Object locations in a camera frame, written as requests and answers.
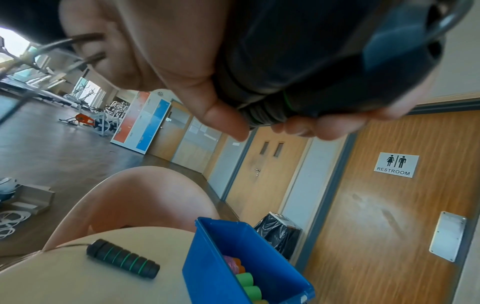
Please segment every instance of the floor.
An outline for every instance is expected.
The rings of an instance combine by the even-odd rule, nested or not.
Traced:
[[[15,102],[0,95],[0,116]],[[31,101],[0,127],[0,176],[16,178],[22,184],[50,186],[55,192],[51,209],[19,224],[17,231],[0,239],[2,256],[40,250],[70,209],[107,177],[137,166],[170,168],[189,177],[210,197],[220,217],[238,220],[221,202],[198,172],[110,143],[87,127],[59,121],[74,116],[74,109]]]

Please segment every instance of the chair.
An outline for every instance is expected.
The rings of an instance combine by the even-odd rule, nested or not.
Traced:
[[[207,194],[186,176],[162,167],[119,172],[93,188],[61,221],[44,250],[125,226],[195,232],[200,217],[219,219]]]

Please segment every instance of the red panel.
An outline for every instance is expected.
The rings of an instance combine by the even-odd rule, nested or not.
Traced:
[[[113,140],[124,143],[125,139],[130,133],[130,130],[134,126],[135,121],[140,115],[140,112],[144,108],[147,99],[150,96],[150,92],[140,92],[136,99],[134,99],[128,109],[128,113],[123,118],[120,124],[120,131],[115,134]]]

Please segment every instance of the restroom sign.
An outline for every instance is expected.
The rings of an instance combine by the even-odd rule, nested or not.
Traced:
[[[418,161],[418,155],[381,152],[374,171],[412,178]]]

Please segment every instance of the green cylinder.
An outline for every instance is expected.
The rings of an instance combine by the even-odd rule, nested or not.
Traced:
[[[243,287],[249,287],[254,285],[254,277],[250,274],[250,272],[237,274],[236,279]]]
[[[244,287],[244,290],[251,301],[258,301],[262,299],[262,292],[257,286]]]

